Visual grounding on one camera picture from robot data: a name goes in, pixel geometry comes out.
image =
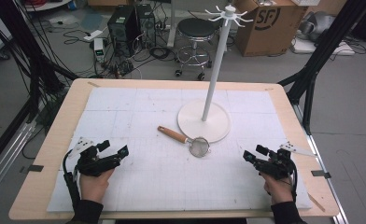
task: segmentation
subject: round white base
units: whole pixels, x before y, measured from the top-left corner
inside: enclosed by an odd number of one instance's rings
[[[203,121],[205,101],[194,101],[184,105],[177,115],[180,130],[189,138],[204,137],[208,142],[223,139],[231,128],[227,111],[218,104],[211,103],[206,121]]]

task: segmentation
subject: sf logo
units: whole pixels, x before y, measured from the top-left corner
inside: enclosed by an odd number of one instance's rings
[[[261,10],[259,17],[256,19],[255,30],[262,31],[270,29],[278,20],[280,11],[280,7]]]

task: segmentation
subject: stool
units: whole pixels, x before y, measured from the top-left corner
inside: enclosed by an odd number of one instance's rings
[[[198,42],[209,41],[215,34],[215,27],[211,21],[205,21],[197,18],[189,18],[181,21],[177,25],[177,31],[181,36],[191,41],[190,46],[183,47],[177,51],[176,61],[180,63],[180,70],[175,71],[175,75],[180,77],[183,72],[183,66],[201,66],[202,72],[198,76],[199,80],[204,80],[204,65],[212,67],[209,52],[198,46]]]

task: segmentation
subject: wheel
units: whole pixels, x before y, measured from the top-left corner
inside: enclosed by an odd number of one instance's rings
[[[180,77],[182,75],[182,71],[181,70],[176,70],[175,71],[175,76]]]
[[[200,75],[198,75],[198,80],[202,81],[205,78],[205,74],[201,73]]]
[[[0,51],[0,59],[3,59],[3,60],[8,60],[9,59],[9,56],[8,56],[8,54],[5,50]]]

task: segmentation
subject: box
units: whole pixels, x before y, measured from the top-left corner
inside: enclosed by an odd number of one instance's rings
[[[320,2],[320,0],[291,0],[294,2],[297,6],[317,6]]]
[[[286,53],[308,7],[296,6],[290,0],[274,0],[271,6],[257,0],[235,0],[240,12],[247,11],[239,27],[235,44],[243,56]]]
[[[116,7],[118,5],[130,5],[133,0],[88,0],[89,6]]]

